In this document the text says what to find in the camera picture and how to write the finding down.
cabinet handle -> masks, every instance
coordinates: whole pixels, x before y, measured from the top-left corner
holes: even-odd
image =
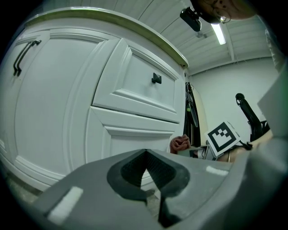
[[[28,50],[29,50],[32,46],[34,46],[35,44],[36,44],[36,45],[39,45],[40,43],[41,43],[41,40],[39,40],[39,41],[36,41],[36,40],[32,41],[32,42],[29,44],[28,48],[25,50],[25,52],[22,54],[22,56],[20,57],[20,59],[19,59],[19,61],[18,61],[18,64],[17,64],[17,69],[18,69],[17,77],[19,77],[20,74],[21,74],[21,72],[22,72],[22,70],[21,70],[21,68],[20,68],[19,65],[20,65],[21,61],[23,60],[24,56],[27,54]]]
[[[153,78],[152,78],[153,83],[162,83],[162,77],[158,74],[153,73]]]
[[[17,67],[16,67],[16,63],[17,63],[17,61],[19,60],[19,58],[20,58],[20,56],[22,55],[22,53],[24,52],[24,50],[27,48],[27,46],[28,45],[30,45],[32,42],[30,41],[30,42],[28,42],[26,45],[25,45],[25,47],[21,50],[21,52],[18,54],[18,56],[17,56],[17,58],[16,58],[16,60],[15,60],[15,62],[14,62],[14,64],[13,64],[13,68],[14,68],[14,76],[17,74],[17,72],[18,72],[18,69],[17,69]]]

fluorescent light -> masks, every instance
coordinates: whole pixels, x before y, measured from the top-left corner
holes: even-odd
[[[226,41],[225,41],[223,32],[221,30],[220,24],[218,24],[218,25],[211,24],[211,26],[212,26],[213,30],[215,31],[215,33],[216,33],[216,36],[218,38],[218,41],[219,41],[220,45],[225,44]]]

floor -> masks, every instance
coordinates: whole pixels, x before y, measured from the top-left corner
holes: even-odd
[[[6,182],[15,196],[19,197],[21,200],[27,202],[28,204],[33,204],[35,200],[41,195],[41,191],[31,187],[25,182],[18,179],[11,173],[5,174]],[[158,219],[160,200],[154,195],[153,190],[148,190],[147,194],[147,209],[151,212],[151,215]]]

black handle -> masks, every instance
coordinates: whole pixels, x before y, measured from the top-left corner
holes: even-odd
[[[158,74],[153,73],[153,78],[152,78],[153,83],[162,83],[162,77]]]
[[[22,53],[24,52],[24,50],[27,48],[27,46],[28,45],[30,45],[32,42],[30,41],[30,42],[28,42],[26,45],[25,45],[25,47],[21,50],[21,52],[18,54],[18,56],[17,56],[17,58],[16,58],[16,60],[15,60],[15,62],[14,62],[14,64],[13,64],[13,68],[14,68],[14,76],[17,74],[17,71],[18,71],[18,69],[17,69],[17,67],[16,67],[16,63],[18,62],[18,60],[19,60],[19,58],[20,58],[20,56],[22,55]]]
[[[21,74],[21,72],[22,72],[22,70],[21,70],[21,68],[20,68],[19,65],[20,65],[21,61],[23,60],[24,56],[27,54],[28,50],[29,50],[32,46],[34,46],[35,44],[36,44],[36,45],[39,45],[40,43],[41,43],[41,40],[39,40],[39,41],[36,41],[36,40],[32,41],[32,42],[29,44],[28,48],[27,48],[27,49],[25,50],[25,52],[23,53],[23,55],[20,57],[20,59],[19,59],[19,61],[18,61],[18,64],[17,64],[17,69],[18,69],[17,77],[19,77],[20,74]]]

drawer knob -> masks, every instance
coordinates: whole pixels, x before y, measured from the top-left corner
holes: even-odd
[[[153,83],[162,83],[162,78],[160,75],[153,73],[153,78],[152,78]]]

